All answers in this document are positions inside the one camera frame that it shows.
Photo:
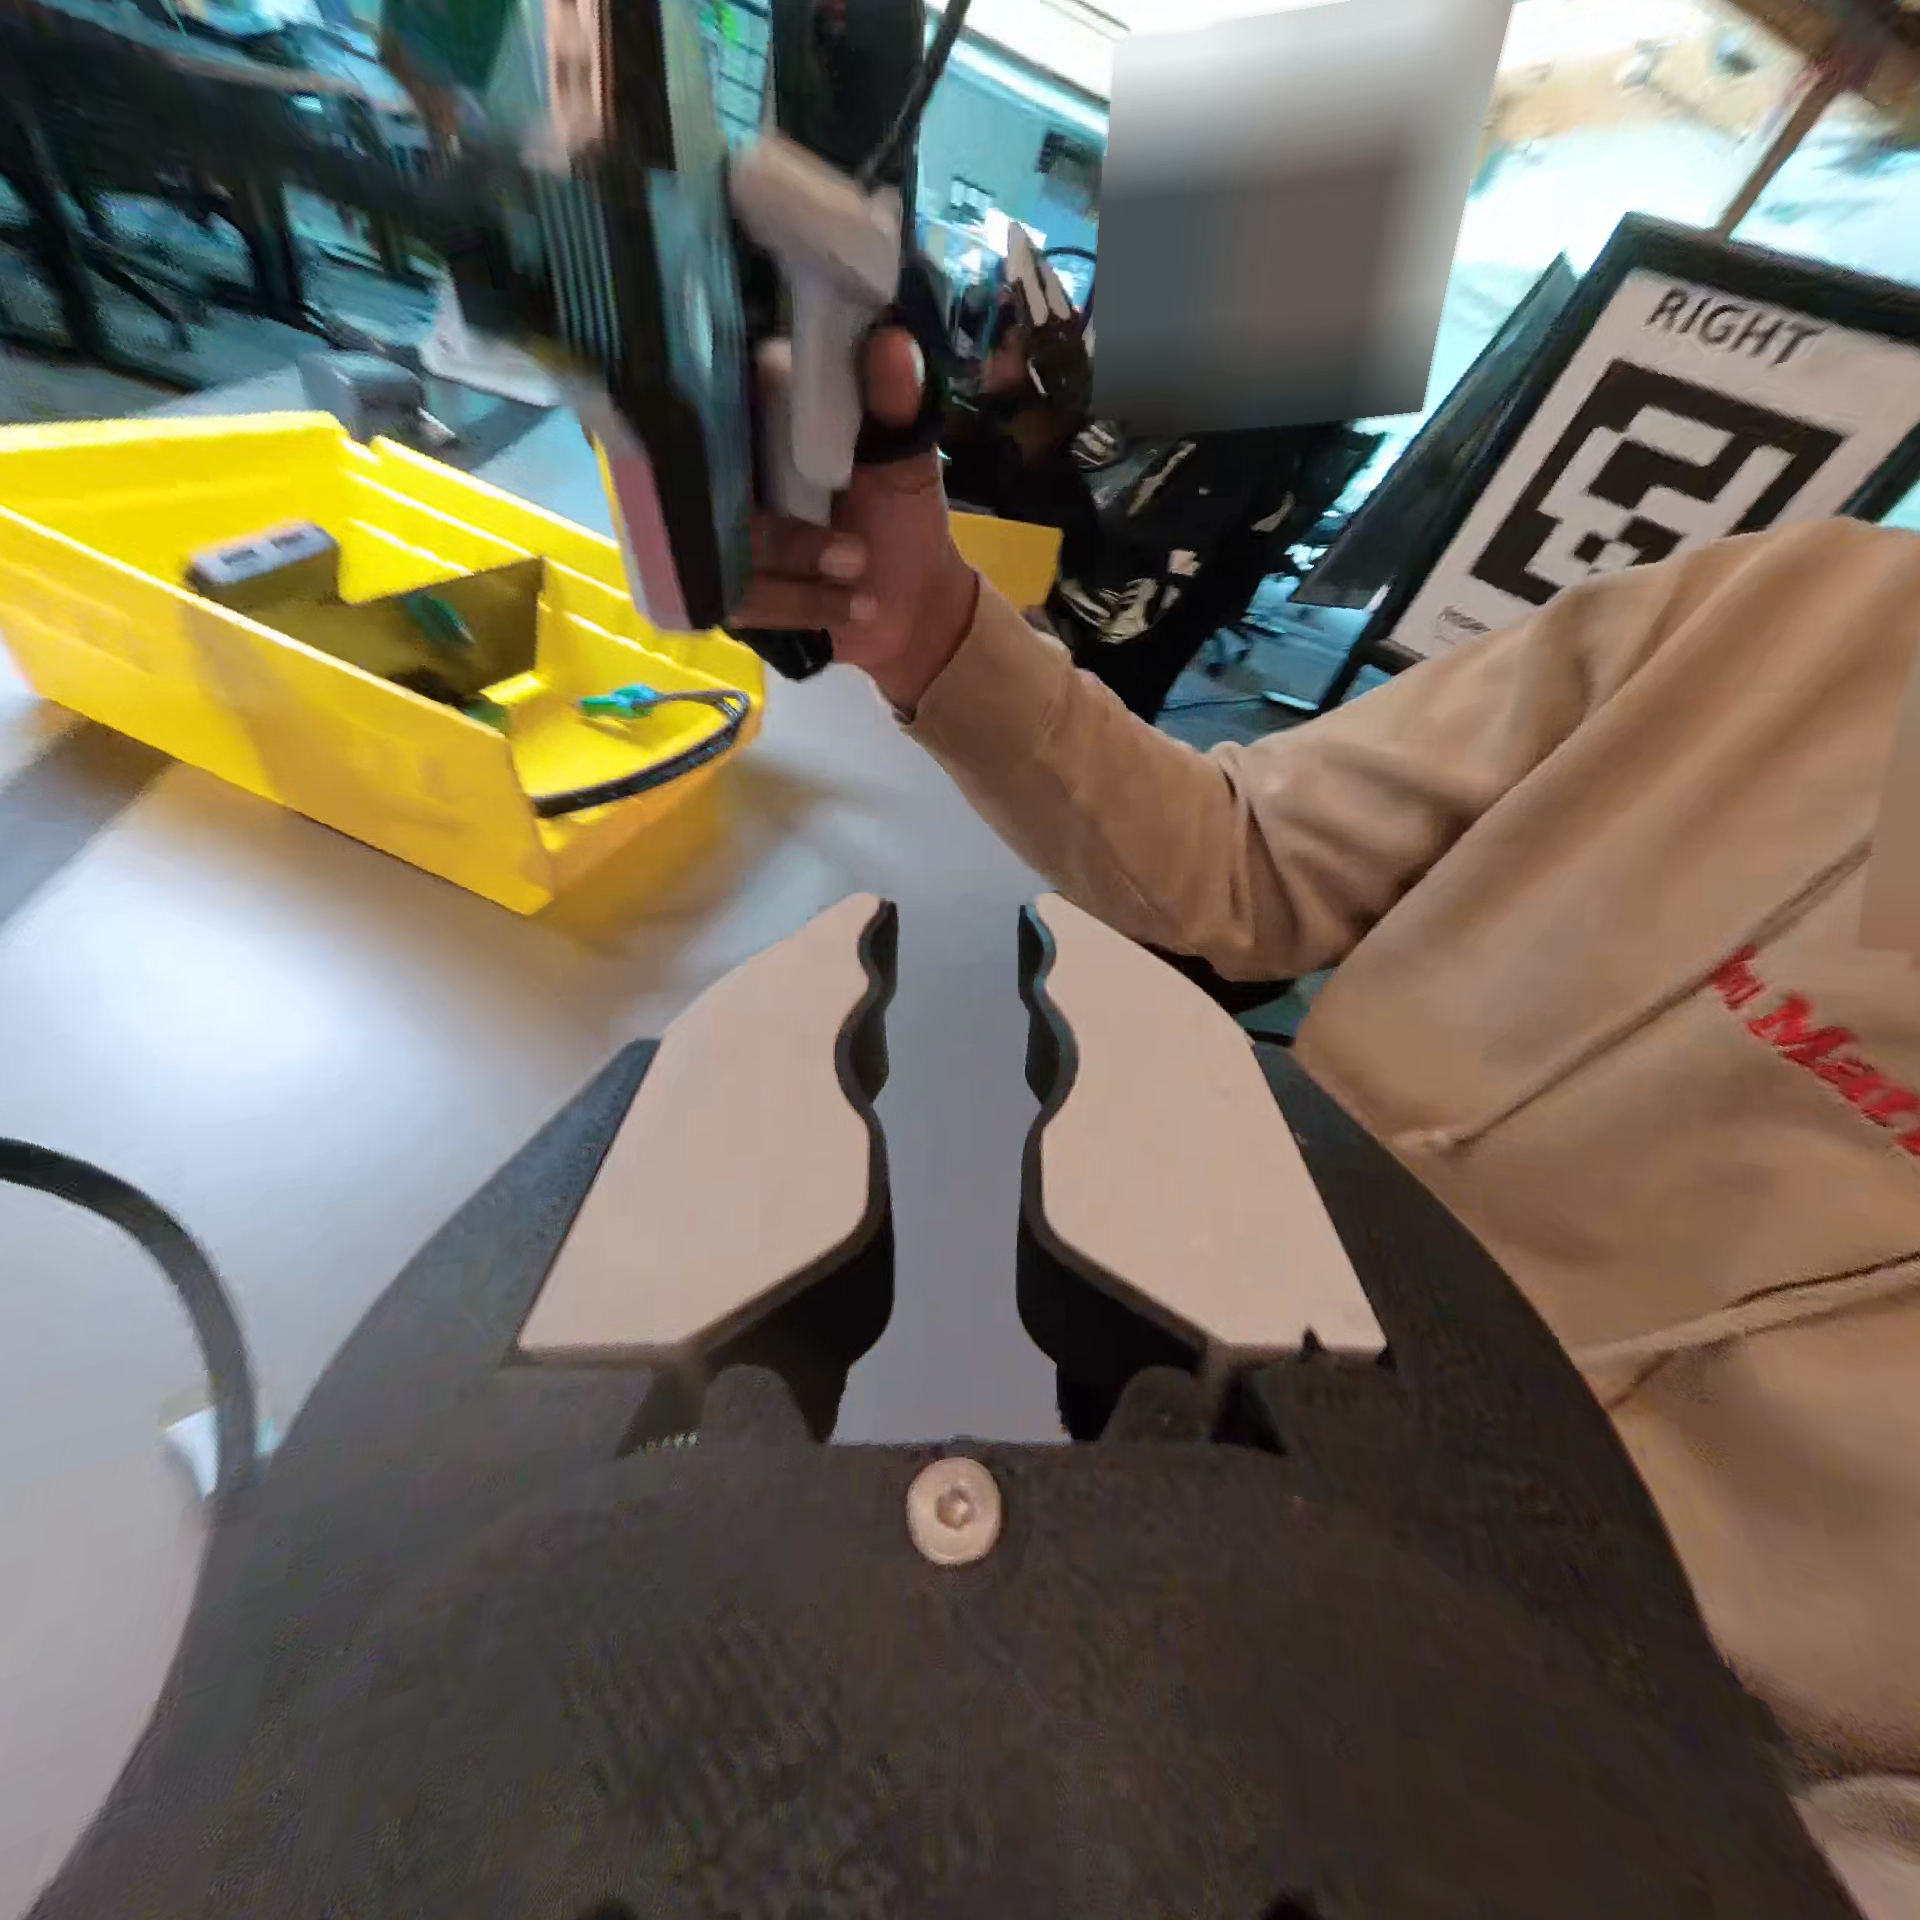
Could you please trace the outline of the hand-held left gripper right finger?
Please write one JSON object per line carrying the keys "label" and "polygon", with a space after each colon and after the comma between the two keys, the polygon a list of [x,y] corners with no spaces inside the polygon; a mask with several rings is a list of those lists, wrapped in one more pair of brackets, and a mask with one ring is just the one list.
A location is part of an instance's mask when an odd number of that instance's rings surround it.
{"label": "hand-held left gripper right finger", "polygon": [[1068,1432],[1169,1369],[1216,1416],[1268,1362],[1384,1356],[1384,1333],[1254,1042],[1173,964],[1060,895],[1017,927],[1017,1309]]}

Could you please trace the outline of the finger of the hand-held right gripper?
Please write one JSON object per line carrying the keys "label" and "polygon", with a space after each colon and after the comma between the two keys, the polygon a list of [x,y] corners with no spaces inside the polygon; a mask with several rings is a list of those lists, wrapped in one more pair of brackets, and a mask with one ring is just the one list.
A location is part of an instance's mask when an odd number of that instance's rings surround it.
{"label": "finger of the hand-held right gripper", "polygon": [[704,632],[690,615],[665,508],[644,446],[623,422],[598,426],[598,472],[636,607],[661,632]]}

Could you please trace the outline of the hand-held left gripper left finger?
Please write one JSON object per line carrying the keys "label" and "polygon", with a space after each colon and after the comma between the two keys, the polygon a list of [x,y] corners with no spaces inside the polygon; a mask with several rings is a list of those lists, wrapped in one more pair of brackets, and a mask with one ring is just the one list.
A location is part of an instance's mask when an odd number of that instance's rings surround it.
{"label": "hand-held left gripper left finger", "polygon": [[896,1297],[896,904],[855,893],[720,976],[661,1036],[517,1333],[535,1365],[637,1366],[642,1432],[759,1366],[808,1432]]}

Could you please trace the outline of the dark grey hdmi adapter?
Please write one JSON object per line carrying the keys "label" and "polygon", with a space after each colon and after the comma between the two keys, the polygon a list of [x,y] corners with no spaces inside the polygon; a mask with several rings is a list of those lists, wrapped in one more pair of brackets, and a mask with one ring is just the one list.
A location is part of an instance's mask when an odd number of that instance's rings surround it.
{"label": "dark grey hdmi adapter", "polygon": [[271,607],[335,606],[341,578],[343,551],[310,518],[202,546],[183,572],[185,588],[197,597],[249,617]]}

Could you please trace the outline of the yellow storage bin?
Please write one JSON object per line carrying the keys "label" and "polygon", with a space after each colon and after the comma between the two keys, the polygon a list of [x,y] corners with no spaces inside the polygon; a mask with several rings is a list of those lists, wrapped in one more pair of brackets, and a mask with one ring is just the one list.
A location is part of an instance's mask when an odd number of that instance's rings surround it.
{"label": "yellow storage bin", "polygon": [[[6,425],[5,645],[39,696],[533,916],[684,852],[761,728],[743,642],[665,632],[610,537],[326,413]],[[341,600],[240,615],[202,546],[316,521]]]}

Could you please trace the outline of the person's right forearm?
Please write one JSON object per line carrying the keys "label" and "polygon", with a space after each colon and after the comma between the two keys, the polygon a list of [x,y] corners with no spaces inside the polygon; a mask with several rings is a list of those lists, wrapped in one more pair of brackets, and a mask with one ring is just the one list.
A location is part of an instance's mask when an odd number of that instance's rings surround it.
{"label": "person's right forearm", "polygon": [[1725,860],[1776,904],[1880,798],[1916,532],[1823,518],[1599,576],[1288,732],[1198,752],[982,589],[902,728],[1063,895],[1226,978],[1326,969],[1420,882],[1629,936]]}

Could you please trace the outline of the person's right hand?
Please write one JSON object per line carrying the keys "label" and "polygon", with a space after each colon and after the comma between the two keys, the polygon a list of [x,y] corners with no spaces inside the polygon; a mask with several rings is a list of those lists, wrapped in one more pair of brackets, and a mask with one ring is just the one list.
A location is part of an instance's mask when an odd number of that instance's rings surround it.
{"label": "person's right hand", "polygon": [[831,661],[908,718],[969,636],[981,583],[953,542],[920,345],[876,327],[860,376],[879,457],[855,462],[826,524],[754,518],[750,578],[724,626],[741,639],[822,632]]}

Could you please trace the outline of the small yellow bin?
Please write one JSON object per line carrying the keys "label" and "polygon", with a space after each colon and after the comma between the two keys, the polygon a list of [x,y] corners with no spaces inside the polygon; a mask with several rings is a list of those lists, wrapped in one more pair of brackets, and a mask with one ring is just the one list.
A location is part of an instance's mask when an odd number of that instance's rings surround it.
{"label": "small yellow bin", "polygon": [[1063,532],[1024,518],[949,510],[960,558],[1014,610],[1041,610],[1060,573]]}

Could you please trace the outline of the person's beige hoodie torso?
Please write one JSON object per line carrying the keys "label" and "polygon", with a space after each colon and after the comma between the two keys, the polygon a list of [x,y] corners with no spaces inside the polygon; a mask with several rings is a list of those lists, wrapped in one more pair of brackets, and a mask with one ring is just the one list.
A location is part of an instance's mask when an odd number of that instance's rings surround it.
{"label": "person's beige hoodie torso", "polygon": [[1609,1410],[1870,1916],[1916,1916],[1916,962],[1866,842],[1454,847],[1335,966],[1311,1074]]}

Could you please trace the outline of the black framed panel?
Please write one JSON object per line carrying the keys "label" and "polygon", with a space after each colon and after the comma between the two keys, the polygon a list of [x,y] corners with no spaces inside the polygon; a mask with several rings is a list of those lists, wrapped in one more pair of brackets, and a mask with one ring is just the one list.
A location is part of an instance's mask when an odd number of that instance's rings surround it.
{"label": "black framed panel", "polygon": [[1463,496],[1466,469],[1509,412],[1516,389],[1577,287],[1556,256],[1489,342],[1341,524],[1290,594],[1295,607],[1372,612],[1408,576],[1416,551]]}

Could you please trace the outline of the black framed marker sign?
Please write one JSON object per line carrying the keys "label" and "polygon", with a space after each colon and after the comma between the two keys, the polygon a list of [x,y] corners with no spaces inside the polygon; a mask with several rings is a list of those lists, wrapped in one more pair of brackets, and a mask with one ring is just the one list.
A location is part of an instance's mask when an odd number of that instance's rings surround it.
{"label": "black framed marker sign", "polygon": [[1725,537],[1916,484],[1918,293],[1626,213],[1384,584],[1345,673]]}

